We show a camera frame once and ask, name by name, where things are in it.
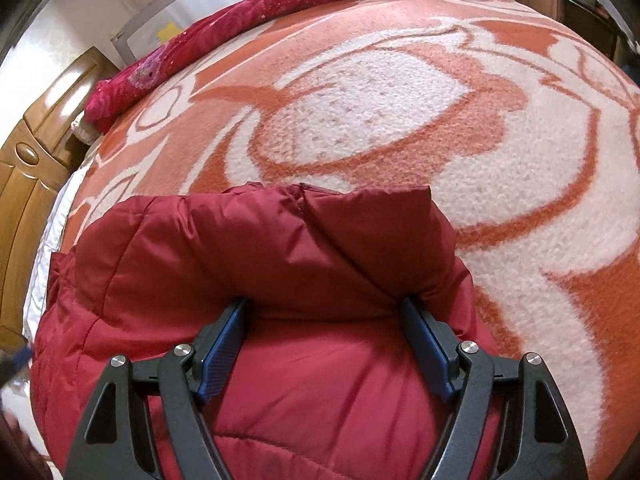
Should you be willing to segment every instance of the fleece blanket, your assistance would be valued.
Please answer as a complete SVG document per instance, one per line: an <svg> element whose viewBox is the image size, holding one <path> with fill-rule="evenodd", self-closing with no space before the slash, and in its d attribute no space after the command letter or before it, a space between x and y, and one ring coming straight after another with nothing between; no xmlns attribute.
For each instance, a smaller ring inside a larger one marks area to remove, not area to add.
<svg viewBox="0 0 640 480"><path fill-rule="evenodd" d="M348 0L242 34L105 136L63 247L137 194L429 185L503 355L542 354L602 480L640 431L640 91L513 0Z"/></svg>

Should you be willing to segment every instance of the white bedsheet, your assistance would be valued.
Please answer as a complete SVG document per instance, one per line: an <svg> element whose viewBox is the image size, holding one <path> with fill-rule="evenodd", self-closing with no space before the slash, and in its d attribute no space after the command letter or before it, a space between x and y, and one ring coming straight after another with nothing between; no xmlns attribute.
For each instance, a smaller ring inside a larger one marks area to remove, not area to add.
<svg viewBox="0 0 640 480"><path fill-rule="evenodd" d="M81 168L66 181L66 184L58 193L40 239L22 311L24 316L22 334L32 343L46 302L51 253L60 249L66 218L69 216L76 193L90 166L91 164L88 162L83 163Z"/></svg>

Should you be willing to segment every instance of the metal screw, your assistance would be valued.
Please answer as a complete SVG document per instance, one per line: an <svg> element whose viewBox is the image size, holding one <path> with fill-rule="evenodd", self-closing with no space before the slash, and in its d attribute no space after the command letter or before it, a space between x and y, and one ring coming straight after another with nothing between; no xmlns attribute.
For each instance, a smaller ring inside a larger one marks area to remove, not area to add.
<svg viewBox="0 0 640 480"><path fill-rule="evenodd" d="M111 366L113 366L114 368L119 368L126 362L127 358L124 357L124 355L114 355L111 358Z"/></svg>
<svg viewBox="0 0 640 480"><path fill-rule="evenodd" d="M462 351L467 354L475 354L480 349L478 343L475 341L463 341L460 343L460 348L462 348Z"/></svg>
<svg viewBox="0 0 640 480"><path fill-rule="evenodd" d="M174 354L178 357L183 357L191 352L191 345L187 343L182 343L174 348Z"/></svg>
<svg viewBox="0 0 640 480"><path fill-rule="evenodd" d="M527 363L529 363L530 365L539 365L540 363L542 363L542 357L540 357L538 354L535 354L533 352L529 352L527 354Z"/></svg>

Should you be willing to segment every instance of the black clamp mount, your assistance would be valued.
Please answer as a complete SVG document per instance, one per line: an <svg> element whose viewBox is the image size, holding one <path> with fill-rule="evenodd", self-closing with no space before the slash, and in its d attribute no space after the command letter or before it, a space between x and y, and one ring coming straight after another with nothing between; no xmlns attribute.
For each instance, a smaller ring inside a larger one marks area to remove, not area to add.
<svg viewBox="0 0 640 480"><path fill-rule="evenodd" d="M231 303L191 344L132 363L116 355L85 407L65 480L162 480L147 405L160 396L184 480L233 480L200 413L226 383L248 329L248 300ZM535 353L491 357L460 342L420 300L401 306L402 329L432 392L453 410L418 480L467 480L493 394L504 399L488 480L588 480L569 412Z"/></svg>

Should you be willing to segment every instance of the white wall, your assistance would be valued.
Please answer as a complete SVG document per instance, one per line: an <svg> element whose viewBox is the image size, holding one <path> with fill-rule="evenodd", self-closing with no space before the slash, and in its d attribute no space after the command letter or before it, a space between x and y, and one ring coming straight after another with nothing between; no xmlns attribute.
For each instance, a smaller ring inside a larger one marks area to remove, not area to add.
<svg viewBox="0 0 640 480"><path fill-rule="evenodd" d="M0 145L29 105L90 46L122 66L110 36L135 12L122 0L51 0L0 66Z"/></svg>

